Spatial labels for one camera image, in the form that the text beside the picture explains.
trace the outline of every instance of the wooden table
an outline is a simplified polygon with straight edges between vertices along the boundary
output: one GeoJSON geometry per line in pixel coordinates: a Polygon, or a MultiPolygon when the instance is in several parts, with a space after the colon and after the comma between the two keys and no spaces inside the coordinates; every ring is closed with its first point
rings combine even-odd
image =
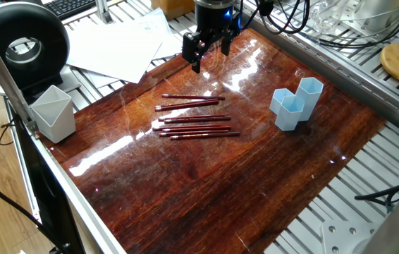
{"type": "Polygon", "coordinates": [[[75,120],[63,142],[41,139],[131,254],[262,253],[385,123],[253,30],[229,56],[207,54],[200,74],[177,56],[75,120]],[[271,96],[295,92],[303,77],[324,82],[322,96],[308,122],[280,131],[271,96]],[[164,93],[226,101],[154,112],[183,102],[164,93]],[[160,116],[221,113],[240,137],[171,141],[152,131],[160,116]]]}

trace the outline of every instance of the light blue hexagonal cup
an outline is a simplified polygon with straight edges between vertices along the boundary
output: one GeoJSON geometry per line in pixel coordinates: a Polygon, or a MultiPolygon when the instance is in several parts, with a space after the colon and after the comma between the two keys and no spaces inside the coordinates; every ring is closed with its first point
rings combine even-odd
{"type": "Polygon", "coordinates": [[[287,88],[276,89],[271,98],[270,110],[273,113],[278,114],[281,108],[281,103],[283,103],[283,98],[285,96],[293,96],[293,93],[287,88]]]}
{"type": "Polygon", "coordinates": [[[293,131],[297,127],[303,111],[303,101],[297,96],[285,96],[278,116],[276,117],[275,125],[282,131],[293,131]]]}
{"type": "Polygon", "coordinates": [[[324,84],[316,78],[302,78],[295,96],[304,102],[303,112],[299,121],[309,120],[315,105],[319,101],[324,84]]]}

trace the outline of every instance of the black cable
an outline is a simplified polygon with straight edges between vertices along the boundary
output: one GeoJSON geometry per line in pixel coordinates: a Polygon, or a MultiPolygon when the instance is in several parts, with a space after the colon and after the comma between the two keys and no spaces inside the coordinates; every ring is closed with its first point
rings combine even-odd
{"type": "Polygon", "coordinates": [[[256,7],[256,10],[254,10],[253,14],[250,16],[250,19],[246,22],[246,24],[243,26],[243,28],[240,26],[240,21],[242,20],[242,13],[243,13],[243,0],[240,0],[240,13],[239,13],[239,23],[238,26],[241,30],[245,30],[248,28],[248,25],[250,25],[250,22],[253,20],[253,18],[256,16],[257,12],[259,11],[259,4],[256,7]]]}
{"type": "Polygon", "coordinates": [[[247,29],[248,25],[250,25],[250,22],[253,20],[253,18],[256,16],[257,12],[259,11],[259,5],[256,7],[256,10],[254,10],[253,14],[250,16],[250,19],[247,21],[245,26],[241,28],[242,30],[247,29]]]}
{"type": "Polygon", "coordinates": [[[397,192],[399,192],[399,185],[398,186],[394,186],[392,188],[386,189],[386,190],[382,190],[379,191],[377,193],[372,193],[369,195],[358,195],[355,196],[356,200],[368,200],[368,199],[372,199],[372,198],[379,198],[382,197],[384,195],[389,195],[389,194],[396,194],[397,192]]]}
{"type": "Polygon", "coordinates": [[[0,137],[0,145],[11,145],[11,144],[13,144],[13,141],[11,141],[9,143],[6,143],[6,144],[3,144],[3,143],[1,143],[1,140],[4,137],[4,134],[7,131],[8,127],[15,126],[14,124],[12,124],[14,121],[15,121],[15,119],[13,118],[13,119],[11,119],[10,123],[1,125],[1,128],[3,128],[4,130],[2,131],[2,134],[1,134],[1,137],[0,137]]]}
{"type": "Polygon", "coordinates": [[[44,236],[46,236],[62,253],[65,253],[65,254],[71,253],[65,248],[65,246],[63,244],[59,243],[59,241],[57,241],[56,238],[51,237],[51,234],[49,233],[49,231],[37,219],[35,219],[26,209],[24,209],[18,203],[16,203],[15,201],[10,199],[6,195],[4,195],[1,191],[0,191],[0,198],[3,201],[7,202],[9,205],[13,206],[15,209],[17,209],[23,215],[25,215],[34,224],[36,224],[38,226],[38,229],[44,234],[44,236]]]}
{"type": "MultiPolygon", "coordinates": [[[[386,35],[382,40],[379,40],[377,42],[368,42],[365,44],[342,44],[342,43],[338,43],[338,42],[332,42],[332,41],[328,41],[328,40],[319,39],[319,44],[323,45],[323,46],[327,46],[327,47],[336,47],[336,48],[341,48],[341,49],[363,49],[366,47],[372,47],[372,46],[375,46],[382,42],[385,42],[386,40],[389,40],[390,38],[394,37],[397,33],[399,33],[399,23],[388,35],[386,35]]],[[[309,38],[310,40],[315,40],[314,38],[311,38],[309,35],[307,35],[303,32],[301,32],[300,34],[309,38]]]]}
{"type": "MultiPolygon", "coordinates": [[[[256,2],[256,6],[259,6],[259,1],[258,0],[255,0],[255,2],[256,2]]],[[[289,16],[289,18],[287,19],[287,21],[286,21],[286,23],[285,23],[285,25],[284,25],[284,27],[282,28],[281,26],[279,26],[278,24],[276,24],[272,19],[271,19],[271,17],[270,16],[268,16],[267,18],[269,19],[269,21],[270,21],[270,23],[276,28],[276,29],[278,29],[278,31],[272,31],[270,28],[269,28],[269,26],[267,25],[267,23],[266,23],[266,21],[265,21],[265,17],[264,16],[262,16],[262,15],[260,15],[261,16],[261,19],[262,19],[262,22],[263,22],[263,24],[264,24],[264,27],[267,29],[267,31],[269,31],[272,35],[279,35],[279,34],[281,34],[282,32],[286,32],[286,28],[289,26],[289,24],[290,24],[290,21],[292,20],[292,18],[293,18],[293,16],[295,15],[295,12],[297,11],[297,8],[298,8],[298,5],[300,4],[300,0],[297,0],[296,2],[295,2],[295,5],[294,5],[294,7],[293,7],[293,10],[292,10],[292,13],[290,14],[290,16],[289,16]]]]}
{"type": "Polygon", "coordinates": [[[377,203],[377,204],[386,206],[386,203],[385,203],[385,202],[380,201],[380,200],[377,200],[376,198],[369,198],[369,199],[366,199],[366,201],[375,202],[375,203],[377,203]]]}
{"type": "Polygon", "coordinates": [[[386,198],[386,205],[391,206],[392,205],[392,197],[395,195],[395,193],[389,193],[388,197],[386,198]]]}
{"type": "MultiPolygon", "coordinates": [[[[280,5],[281,10],[283,11],[284,15],[287,17],[287,13],[284,11],[284,7],[283,7],[283,5],[281,4],[281,1],[278,0],[278,3],[279,3],[279,5],[280,5]]],[[[286,33],[286,34],[291,34],[291,35],[292,35],[292,34],[295,34],[295,33],[297,33],[297,32],[300,32],[301,30],[303,30],[303,28],[304,28],[304,27],[306,26],[306,24],[307,24],[307,19],[309,18],[309,5],[310,5],[309,0],[305,0],[305,7],[304,7],[304,10],[303,10],[303,21],[302,21],[301,26],[300,26],[299,28],[295,28],[295,27],[292,25],[292,23],[291,23],[291,20],[292,20],[292,18],[295,16],[295,12],[297,11],[297,8],[298,8],[298,5],[299,5],[299,4],[300,4],[300,0],[298,0],[298,1],[295,3],[294,8],[293,8],[293,10],[292,10],[292,13],[291,13],[290,16],[289,16],[288,21],[286,22],[286,25],[287,25],[287,26],[290,25],[290,26],[293,28],[293,30],[292,30],[292,31],[289,31],[289,30],[284,29],[283,32],[286,33]]],[[[277,26],[277,24],[273,21],[273,19],[272,19],[270,16],[268,16],[267,19],[270,21],[270,23],[271,23],[272,25],[274,25],[276,28],[279,29],[279,27],[277,26]]]]}

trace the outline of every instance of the white paper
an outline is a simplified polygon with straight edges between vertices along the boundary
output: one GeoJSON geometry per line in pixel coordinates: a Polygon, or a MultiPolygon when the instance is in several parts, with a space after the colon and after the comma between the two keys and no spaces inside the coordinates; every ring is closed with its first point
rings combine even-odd
{"type": "Polygon", "coordinates": [[[110,85],[119,79],[108,77],[106,75],[102,75],[101,73],[95,73],[93,71],[85,71],[86,78],[96,87],[101,88],[106,85],[110,85]]]}
{"type": "Polygon", "coordinates": [[[162,39],[162,45],[153,59],[160,59],[181,53],[182,49],[179,41],[174,37],[173,32],[171,32],[170,25],[166,21],[162,9],[158,8],[133,22],[149,34],[162,39]]]}
{"type": "Polygon", "coordinates": [[[67,64],[138,83],[161,46],[161,38],[129,23],[78,28],[68,33],[67,64]]]}

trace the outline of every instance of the pencil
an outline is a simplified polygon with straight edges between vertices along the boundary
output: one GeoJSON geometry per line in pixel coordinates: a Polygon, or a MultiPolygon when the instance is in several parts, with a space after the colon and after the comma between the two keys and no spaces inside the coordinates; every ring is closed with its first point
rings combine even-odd
{"type": "Polygon", "coordinates": [[[184,140],[184,139],[195,139],[195,138],[221,138],[239,136],[240,132],[228,132],[228,133],[208,133],[208,134],[194,134],[194,135],[175,135],[172,136],[171,140],[184,140]]]}
{"type": "Polygon", "coordinates": [[[224,114],[215,114],[215,115],[202,115],[202,116],[159,117],[159,121],[164,121],[166,119],[194,119],[194,118],[219,117],[219,116],[225,116],[225,115],[224,114]]]}
{"type": "Polygon", "coordinates": [[[208,133],[227,133],[228,130],[215,130],[215,131],[181,131],[172,133],[159,133],[159,137],[171,137],[174,135],[195,135],[195,134],[208,134],[208,133]]]}
{"type": "Polygon", "coordinates": [[[199,128],[199,127],[217,127],[219,124],[198,124],[198,125],[190,125],[190,126],[162,126],[162,127],[153,127],[153,131],[162,131],[165,128],[199,128]]]}
{"type": "Polygon", "coordinates": [[[166,110],[175,110],[175,109],[189,109],[193,107],[203,107],[209,105],[217,105],[219,101],[217,99],[206,100],[202,102],[189,102],[189,103],[182,103],[182,104],[172,104],[172,105],[160,105],[155,106],[155,111],[166,111],[166,110]]]}
{"type": "Polygon", "coordinates": [[[216,127],[196,127],[196,128],[164,128],[163,132],[180,132],[180,131],[212,131],[212,130],[230,130],[230,126],[216,126],[216,127]]]}
{"type": "Polygon", "coordinates": [[[163,94],[163,98],[172,98],[172,99],[218,99],[225,100],[225,97],[221,96],[204,96],[204,95],[168,95],[163,94]]]}
{"type": "Polygon", "coordinates": [[[221,117],[206,117],[206,118],[197,118],[197,119],[166,119],[164,123],[196,123],[202,121],[230,121],[230,116],[221,116],[221,117]]]}

